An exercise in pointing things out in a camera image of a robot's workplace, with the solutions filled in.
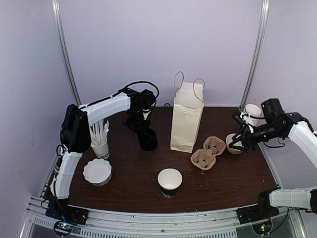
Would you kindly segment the stack of black cup lids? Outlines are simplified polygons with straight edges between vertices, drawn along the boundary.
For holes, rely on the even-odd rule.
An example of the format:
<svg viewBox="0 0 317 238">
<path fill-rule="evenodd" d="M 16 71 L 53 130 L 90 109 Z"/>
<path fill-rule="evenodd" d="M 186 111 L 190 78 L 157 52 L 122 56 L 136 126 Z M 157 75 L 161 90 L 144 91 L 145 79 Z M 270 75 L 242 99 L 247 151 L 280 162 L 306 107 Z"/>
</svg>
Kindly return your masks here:
<svg viewBox="0 0 317 238">
<path fill-rule="evenodd" d="M 156 132 L 149 128 L 146 132 L 138 134 L 140 147 L 145 151 L 152 151 L 158 145 Z"/>
</svg>

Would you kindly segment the stack of paper cups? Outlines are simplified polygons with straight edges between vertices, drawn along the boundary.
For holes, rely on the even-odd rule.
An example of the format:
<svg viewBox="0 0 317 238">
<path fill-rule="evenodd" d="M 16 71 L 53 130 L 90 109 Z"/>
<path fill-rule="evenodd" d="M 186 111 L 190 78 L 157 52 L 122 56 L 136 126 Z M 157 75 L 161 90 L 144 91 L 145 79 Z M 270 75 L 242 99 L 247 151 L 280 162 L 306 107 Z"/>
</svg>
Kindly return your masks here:
<svg viewBox="0 0 317 238">
<path fill-rule="evenodd" d="M 257 105 L 247 104 L 244 108 L 244 112 L 248 115 L 254 126 L 258 123 L 258 118 L 261 115 L 261 109 Z"/>
</svg>

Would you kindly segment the single black paper cup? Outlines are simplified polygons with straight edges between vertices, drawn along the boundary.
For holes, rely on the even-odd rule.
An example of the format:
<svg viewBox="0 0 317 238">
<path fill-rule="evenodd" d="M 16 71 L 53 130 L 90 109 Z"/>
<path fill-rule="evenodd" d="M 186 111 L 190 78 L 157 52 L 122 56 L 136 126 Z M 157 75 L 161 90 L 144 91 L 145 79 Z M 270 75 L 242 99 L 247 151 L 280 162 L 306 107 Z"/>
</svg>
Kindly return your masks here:
<svg viewBox="0 0 317 238">
<path fill-rule="evenodd" d="M 172 198 L 176 195 L 178 188 L 183 182 L 181 172 L 174 168 L 163 169 L 157 176 L 161 193 L 166 198 Z"/>
</svg>

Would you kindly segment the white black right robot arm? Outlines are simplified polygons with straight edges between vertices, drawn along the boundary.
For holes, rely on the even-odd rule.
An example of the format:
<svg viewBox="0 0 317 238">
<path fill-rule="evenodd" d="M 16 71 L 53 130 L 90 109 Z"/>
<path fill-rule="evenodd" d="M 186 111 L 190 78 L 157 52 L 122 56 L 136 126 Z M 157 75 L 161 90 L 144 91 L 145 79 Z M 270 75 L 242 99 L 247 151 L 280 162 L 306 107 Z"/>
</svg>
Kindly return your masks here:
<svg viewBox="0 0 317 238">
<path fill-rule="evenodd" d="M 270 98 L 261 103 L 261 113 L 265 122 L 255 125 L 255 116 L 237 110 L 232 118 L 238 123 L 239 131 L 233 135 L 229 148 L 249 152 L 255 150 L 259 143 L 267 145 L 272 139 L 288 140 L 287 145 L 301 152 L 317 164 L 317 132 L 309 120 L 298 112 L 287 113 L 283 110 L 278 98 Z M 259 195 L 254 215 L 264 219 L 273 208 L 293 208 L 308 213 L 317 212 L 317 187 L 273 188 Z"/>
</svg>

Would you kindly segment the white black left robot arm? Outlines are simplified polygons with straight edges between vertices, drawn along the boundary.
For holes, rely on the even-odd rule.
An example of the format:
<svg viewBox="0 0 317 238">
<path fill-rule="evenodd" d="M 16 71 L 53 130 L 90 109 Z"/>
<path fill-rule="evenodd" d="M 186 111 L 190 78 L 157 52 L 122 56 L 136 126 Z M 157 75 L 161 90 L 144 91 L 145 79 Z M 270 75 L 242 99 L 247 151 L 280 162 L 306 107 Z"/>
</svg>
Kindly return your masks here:
<svg viewBox="0 0 317 238">
<path fill-rule="evenodd" d="M 60 127 L 60 144 L 56 153 L 58 161 L 47 196 L 49 202 L 46 216 L 59 220 L 75 220 L 87 215 L 87 210 L 75 211 L 68 206 L 70 184 L 83 153 L 91 146 L 90 128 L 114 114 L 126 112 L 128 117 L 123 124 L 137 134 L 140 147 L 145 151 L 154 150 L 157 136 L 150 128 L 148 116 L 157 102 L 157 95 L 145 89 L 142 92 L 129 87 L 120 89 L 112 96 L 98 101 L 66 109 L 64 121 Z"/>
</svg>

